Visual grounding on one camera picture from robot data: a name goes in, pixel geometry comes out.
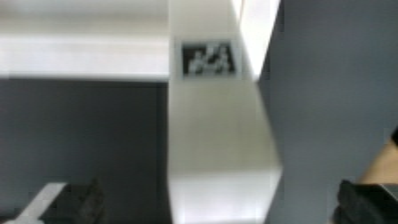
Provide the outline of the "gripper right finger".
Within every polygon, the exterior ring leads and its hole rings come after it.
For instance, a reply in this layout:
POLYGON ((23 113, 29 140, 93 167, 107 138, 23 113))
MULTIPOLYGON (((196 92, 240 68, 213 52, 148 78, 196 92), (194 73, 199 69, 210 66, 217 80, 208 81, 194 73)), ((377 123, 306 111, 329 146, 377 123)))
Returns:
POLYGON ((334 224, 398 224, 398 184, 341 181, 334 224))

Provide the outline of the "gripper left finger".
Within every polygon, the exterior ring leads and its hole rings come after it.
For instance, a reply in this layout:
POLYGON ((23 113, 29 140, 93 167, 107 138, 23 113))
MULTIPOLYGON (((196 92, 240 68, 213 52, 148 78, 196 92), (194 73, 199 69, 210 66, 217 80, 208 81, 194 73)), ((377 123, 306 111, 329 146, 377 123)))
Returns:
POLYGON ((105 224, 105 193, 98 180, 87 185, 45 185, 11 224, 105 224))

